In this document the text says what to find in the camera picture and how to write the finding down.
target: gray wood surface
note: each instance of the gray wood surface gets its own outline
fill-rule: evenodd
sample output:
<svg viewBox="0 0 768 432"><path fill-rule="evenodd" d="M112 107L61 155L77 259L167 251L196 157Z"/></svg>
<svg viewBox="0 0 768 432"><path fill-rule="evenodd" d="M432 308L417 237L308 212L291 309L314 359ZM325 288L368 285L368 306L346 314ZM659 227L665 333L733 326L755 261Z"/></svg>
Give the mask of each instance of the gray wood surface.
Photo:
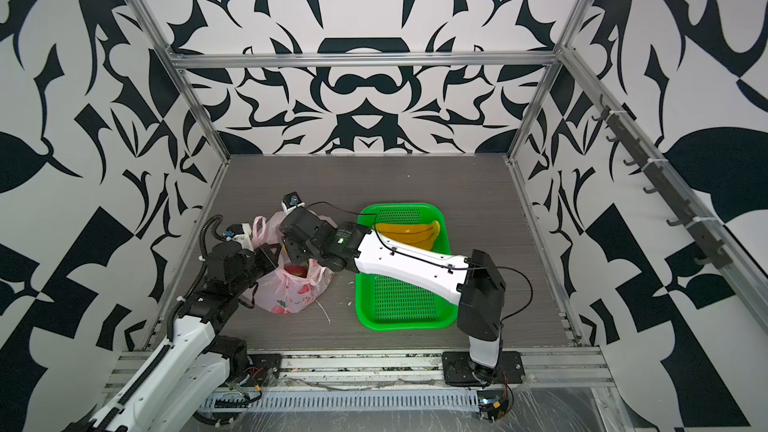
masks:
<svg viewBox="0 0 768 432"><path fill-rule="evenodd" d="M211 214L231 223L272 216L282 197L297 191L307 203L328 201L359 211L383 202L427 202L446 217L451 251L491 255L496 265L525 273L534 287L531 305L504 322L505 347L568 344L562 322L531 233L515 193L509 170L498 155L480 156L236 156L214 201ZM329 206L313 207L336 222L355 221ZM209 248L213 239L209 238ZM178 291L189 287L199 269L190 260ZM511 271L500 271L507 283L504 312L528 300L528 286ZM354 274L337 274L319 302L298 314L272 314L240 307L222 334L244 338L255 349L451 348L467 347L455 325L439 330L371 331L355 313Z"/></svg>

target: plastic bag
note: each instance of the plastic bag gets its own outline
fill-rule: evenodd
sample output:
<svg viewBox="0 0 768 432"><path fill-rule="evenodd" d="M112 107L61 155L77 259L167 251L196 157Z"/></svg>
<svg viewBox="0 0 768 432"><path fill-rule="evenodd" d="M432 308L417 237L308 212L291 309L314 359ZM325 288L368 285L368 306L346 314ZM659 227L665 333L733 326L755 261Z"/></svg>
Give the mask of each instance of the plastic bag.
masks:
<svg viewBox="0 0 768 432"><path fill-rule="evenodd" d="M276 212L268 221L264 217L256 217L251 241L254 248L262 244L282 244L280 224L285 217L286 214L282 211ZM319 217L336 226L330 217ZM246 302L251 302L253 298L254 305L274 314L294 314L313 303L333 280L334 272L327 267L321 267L316 260L310 260L306 278L286 272L285 266L288 264L288 254L281 248L279 267L257 281L255 293L253 289L248 289L241 298Z"/></svg>

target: black and white wall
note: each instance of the black and white wall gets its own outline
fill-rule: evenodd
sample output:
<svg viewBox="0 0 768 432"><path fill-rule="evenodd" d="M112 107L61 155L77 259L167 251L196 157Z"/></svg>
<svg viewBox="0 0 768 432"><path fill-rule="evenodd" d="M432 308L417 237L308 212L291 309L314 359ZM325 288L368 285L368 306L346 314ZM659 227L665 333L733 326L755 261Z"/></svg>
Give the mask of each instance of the black and white wall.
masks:
<svg viewBox="0 0 768 432"><path fill-rule="evenodd" d="M123 0L0 0L0 417L62 430L142 339L220 167Z"/></svg>
<svg viewBox="0 0 768 432"><path fill-rule="evenodd" d="M766 266L768 0L596 0L576 51ZM567 71L517 161L639 430L764 430L768 337Z"/></svg>
<svg viewBox="0 0 768 432"><path fill-rule="evenodd" d="M177 53L552 50L575 0L147 0ZM197 70L232 153L506 152L540 66Z"/></svg>

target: bunch of bananas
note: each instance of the bunch of bananas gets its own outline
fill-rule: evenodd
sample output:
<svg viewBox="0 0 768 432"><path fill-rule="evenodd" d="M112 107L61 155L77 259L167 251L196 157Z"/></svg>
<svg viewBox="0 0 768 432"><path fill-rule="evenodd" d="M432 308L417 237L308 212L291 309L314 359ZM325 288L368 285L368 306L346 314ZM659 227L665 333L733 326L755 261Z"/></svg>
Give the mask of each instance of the bunch of bananas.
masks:
<svg viewBox="0 0 768 432"><path fill-rule="evenodd" d="M440 233L440 223L435 220L431 224L376 224L376 230L400 243L432 250Z"/></svg>

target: green plastic basket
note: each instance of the green plastic basket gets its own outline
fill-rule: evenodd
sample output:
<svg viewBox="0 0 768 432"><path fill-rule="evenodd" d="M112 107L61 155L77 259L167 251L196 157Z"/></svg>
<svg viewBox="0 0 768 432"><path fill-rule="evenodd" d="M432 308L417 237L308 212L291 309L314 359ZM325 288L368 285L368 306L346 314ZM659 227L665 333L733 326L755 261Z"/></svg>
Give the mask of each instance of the green plastic basket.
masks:
<svg viewBox="0 0 768 432"><path fill-rule="evenodd" d="M440 223L440 233L432 251L450 254L446 219L442 212L429 204L375 204L360 216L364 226L378 224ZM424 328L444 328L458 316L458 307L444 298L395 278L374 274L358 274L355 283L355 311L360 322L374 331L403 331Z"/></svg>

